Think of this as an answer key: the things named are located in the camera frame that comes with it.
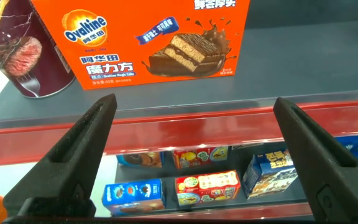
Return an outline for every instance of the product packaging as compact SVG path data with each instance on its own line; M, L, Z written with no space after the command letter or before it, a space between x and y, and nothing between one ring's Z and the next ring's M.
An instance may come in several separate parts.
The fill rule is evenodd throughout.
M242 181L247 198L283 192L298 177L288 150L254 155Z
M241 183L235 170L213 174L177 177L175 187L179 206L235 199Z
M0 0L0 70L29 98L58 93L75 79L28 0Z
M109 184L104 188L103 205L111 215L129 215L165 208L160 179Z
M125 166L162 167L162 152L147 152L140 154L125 154L117 156L118 163Z
M202 149L183 149L172 151L177 169L225 161L229 147L208 147Z
M234 75L249 8L249 0L32 2L85 90Z

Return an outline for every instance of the blue snack box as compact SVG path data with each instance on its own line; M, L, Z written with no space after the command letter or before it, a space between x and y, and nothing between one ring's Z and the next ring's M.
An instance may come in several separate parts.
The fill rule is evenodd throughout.
M104 188L103 205L111 215L129 215L165 208L160 179L121 184L108 184Z
M298 177L287 149L254 155L242 181L247 198L283 192Z
M162 167L163 153L145 152L139 154L118 155L117 161L125 166Z

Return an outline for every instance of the snack box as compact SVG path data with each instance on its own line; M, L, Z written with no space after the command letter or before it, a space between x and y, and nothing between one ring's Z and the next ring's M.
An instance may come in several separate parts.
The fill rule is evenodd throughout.
M243 176L247 198L283 192L298 177L287 149L254 155Z
M250 3L31 1L85 90L234 75Z
M139 154L126 154L117 156L118 163L125 166L162 167L162 152L146 152Z
M228 155L228 146L209 147L202 149L183 149L172 151L173 160L177 169L225 161Z
M160 179L109 184L104 188L103 205L111 215L128 215L165 208Z
M241 183L235 170L177 177L175 187L179 206L235 199Z

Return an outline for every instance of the ovaltine box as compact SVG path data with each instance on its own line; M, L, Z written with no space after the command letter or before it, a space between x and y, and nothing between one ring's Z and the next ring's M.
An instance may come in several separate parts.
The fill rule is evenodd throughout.
M85 90L234 75L249 0L32 0Z

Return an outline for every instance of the ovaltine logo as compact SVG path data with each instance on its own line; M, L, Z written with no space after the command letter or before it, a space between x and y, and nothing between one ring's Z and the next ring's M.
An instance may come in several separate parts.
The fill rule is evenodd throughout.
M65 37L87 47L96 47L107 39L107 20L95 13L77 9L62 19Z

